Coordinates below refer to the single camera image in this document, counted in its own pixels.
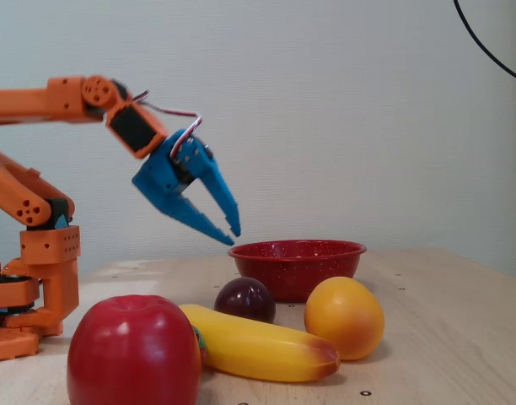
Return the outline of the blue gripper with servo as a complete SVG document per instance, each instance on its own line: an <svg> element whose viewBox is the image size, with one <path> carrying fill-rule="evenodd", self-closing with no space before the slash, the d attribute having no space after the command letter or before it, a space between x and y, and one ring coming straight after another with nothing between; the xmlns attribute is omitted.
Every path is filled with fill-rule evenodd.
<svg viewBox="0 0 516 405"><path fill-rule="evenodd" d="M161 213L222 244L232 246L233 239L183 196L183 191L194 180L200 180L223 211L232 233L236 237L241 235L238 204L208 145L191 135L183 142L183 157L177 159L170 156L182 134L179 130L166 138L150 154L132 178L132 183Z"/></svg>

